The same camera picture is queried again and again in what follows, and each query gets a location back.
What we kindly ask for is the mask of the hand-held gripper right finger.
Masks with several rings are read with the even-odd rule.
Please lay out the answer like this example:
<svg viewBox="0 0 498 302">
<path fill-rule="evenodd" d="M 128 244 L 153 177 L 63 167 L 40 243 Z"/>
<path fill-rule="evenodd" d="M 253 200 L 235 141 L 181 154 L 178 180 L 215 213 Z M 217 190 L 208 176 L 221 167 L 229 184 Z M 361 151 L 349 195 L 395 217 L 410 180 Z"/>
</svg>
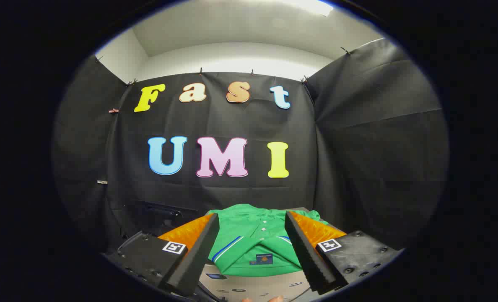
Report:
<svg viewBox="0 0 498 302">
<path fill-rule="evenodd" d="M 319 295 L 360 283 L 404 252 L 364 231 L 345 233 L 293 211 L 285 213 L 284 228 L 310 289 Z"/>
</svg>

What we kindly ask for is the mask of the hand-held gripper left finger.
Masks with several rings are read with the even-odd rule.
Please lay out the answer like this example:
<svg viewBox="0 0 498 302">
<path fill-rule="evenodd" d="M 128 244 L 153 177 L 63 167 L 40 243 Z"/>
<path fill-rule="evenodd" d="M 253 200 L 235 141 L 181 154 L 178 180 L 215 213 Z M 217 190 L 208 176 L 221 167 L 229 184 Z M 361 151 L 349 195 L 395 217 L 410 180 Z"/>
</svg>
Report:
<svg viewBox="0 0 498 302">
<path fill-rule="evenodd" d="M 218 214 L 211 213 L 160 236 L 140 231 L 108 254 L 107 260 L 164 294 L 191 297 L 219 230 Z"/>
</svg>

